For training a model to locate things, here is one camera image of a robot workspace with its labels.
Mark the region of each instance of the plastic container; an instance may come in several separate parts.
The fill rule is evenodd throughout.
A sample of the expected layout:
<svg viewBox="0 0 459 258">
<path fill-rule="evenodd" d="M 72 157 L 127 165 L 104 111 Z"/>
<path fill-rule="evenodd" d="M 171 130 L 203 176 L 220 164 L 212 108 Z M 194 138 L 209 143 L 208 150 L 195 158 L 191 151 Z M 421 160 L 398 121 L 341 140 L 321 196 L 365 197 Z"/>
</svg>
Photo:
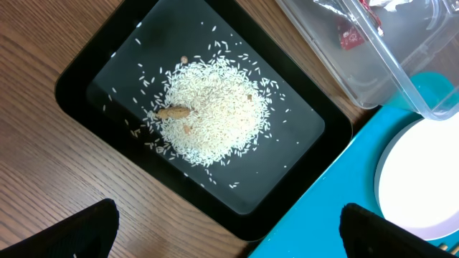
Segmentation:
<svg viewBox="0 0 459 258">
<path fill-rule="evenodd" d="M 277 1 L 359 107 L 392 105 L 433 120 L 459 111 L 458 0 L 372 7 L 383 37 L 359 0 Z M 357 30 L 360 45 L 341 46 L 340 20 Z"/>
</svg>

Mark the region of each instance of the black plastic tray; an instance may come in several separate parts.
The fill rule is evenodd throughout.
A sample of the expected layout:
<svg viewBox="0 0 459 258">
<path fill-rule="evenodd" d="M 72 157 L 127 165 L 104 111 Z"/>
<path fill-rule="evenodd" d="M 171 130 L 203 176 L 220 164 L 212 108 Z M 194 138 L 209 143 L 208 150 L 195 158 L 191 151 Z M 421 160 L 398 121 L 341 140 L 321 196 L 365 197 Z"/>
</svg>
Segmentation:
<svg viewBox="0 0 459 258">
<path fill-rule="evenodd" d="M 235 1 L 170 0 L 155 6 L 157 3 L 125 0 L 61 75 L 56 84 L 57 101 L 68 115 L 239 238 L 259 239 L 346 147 L 351 125 Z M 218 30 L 210 32 L 214 25 Z M 228 44 L 241 42 L 238 52 L 228 53 L 231 59 L 237 59 L 241 52 L 249 53 L 253 61 L 259 62 L 263 75 L 268 73 L 266 77 L 279 82 L 288 99 L 273 98 L 272 106 L 278 112 L 270 118 L 276 121 L 271 123 L 271 133 L 280 142 L 271 138 L 269 143 L 260 143 L 263 148 L 239 160 L 233 158 L 230 166 L 212 165 L 209 170 L 218 180 L 213 185 L 202 167 L 170 162 L 168 157 L 145 148 L 143 142 L 151 139 L 130 137 L 124 120 L 128 118 L 131 126 L 133 121 L 140 125 L 145 116 L 140 106 L 149 105 L 149 100 L 139 95 L 138 85 L 132 86 L 141 83 L 136 82 L 140 76 L 165 80 L 158 72 L 151 74 L 151 70 L 160 66 L 163 74 L 173 70 L 182 55 L 192 61 L 191 57 L 199 54 L 207 61 L 212 56 L 202 53 L 216 35 Z M 115 51 L 117 61 L 108 63 Z M 139 69 L 137 63 L 144 67 Z M 253 72 L 250 79 L 261 77 Z M 112 86 L 117 89 L 117 99 L 108 102 Z M 157 94 L 153 88 L 148 88 L 147 95 Z M 132 102 L 133 95 L 138 96 L 138 103 Z M 292 111 L 282 114 L 286 108 Z M 200 183 L 205 181 L 208 184 L 202 188 Z M 236 191 L 228 187 L 235 181 L 241 182 Z"/>
</svg>

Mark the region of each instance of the wooden table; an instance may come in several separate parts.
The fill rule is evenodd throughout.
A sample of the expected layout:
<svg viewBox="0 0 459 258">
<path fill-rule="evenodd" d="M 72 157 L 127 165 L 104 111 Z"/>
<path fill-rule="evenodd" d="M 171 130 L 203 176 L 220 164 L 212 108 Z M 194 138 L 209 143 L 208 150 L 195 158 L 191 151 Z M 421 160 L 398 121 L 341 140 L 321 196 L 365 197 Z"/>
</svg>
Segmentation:
<svg viewBox="0 0 459 258">
<path fill-rule="evenodd" d="M 239 2 L 353 123 L 366 120 L 275 0 Z M 59 74 L 119 3 L 0 1 L 0 249 L 112 198 L 120 211 L 112 257 L 236 257 L 245 242 L 55 102 Z"/>
</svg>

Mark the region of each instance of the teal tray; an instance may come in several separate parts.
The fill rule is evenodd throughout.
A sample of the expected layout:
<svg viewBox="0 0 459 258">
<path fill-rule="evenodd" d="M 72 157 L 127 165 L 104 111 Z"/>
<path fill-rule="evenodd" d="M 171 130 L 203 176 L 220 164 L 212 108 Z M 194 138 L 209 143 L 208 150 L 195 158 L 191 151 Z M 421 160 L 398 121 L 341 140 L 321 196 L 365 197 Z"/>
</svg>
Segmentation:
<svg viewBox="0 0 459 258">
<path fill-rule="evenodd" d="M 389 141 L 421 116 L 383 107 L 348 148 L 297 201 L 250 258 L 347 257 L 339 236 L 341 209 L 356 203 L 382 216 L 374 195 L 374 173 Z M 459 231 L 431 241 L 454 247 Z"/>
</svg>

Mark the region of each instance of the pile of rice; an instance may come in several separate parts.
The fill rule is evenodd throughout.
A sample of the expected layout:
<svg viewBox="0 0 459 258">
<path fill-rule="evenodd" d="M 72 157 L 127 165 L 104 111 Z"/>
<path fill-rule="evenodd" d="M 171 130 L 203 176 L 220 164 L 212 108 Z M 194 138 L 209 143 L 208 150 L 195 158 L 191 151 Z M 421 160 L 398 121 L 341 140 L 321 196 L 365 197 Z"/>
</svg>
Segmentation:
<svg viewBox="0 0 459 258">
<path fill-rule="evenodd" d="M 177 65 L 165 84 L 164 105 L 186 107 L 191 113 L 162 120 L 161 134 L 192 165 L 208 167 L 232 154 L 241 156 L 257 145 L 260 132 L 269 130 L 270 99 L 231 63 L 217 58 L 210 64 L 201 60 Z"/>
</svg>

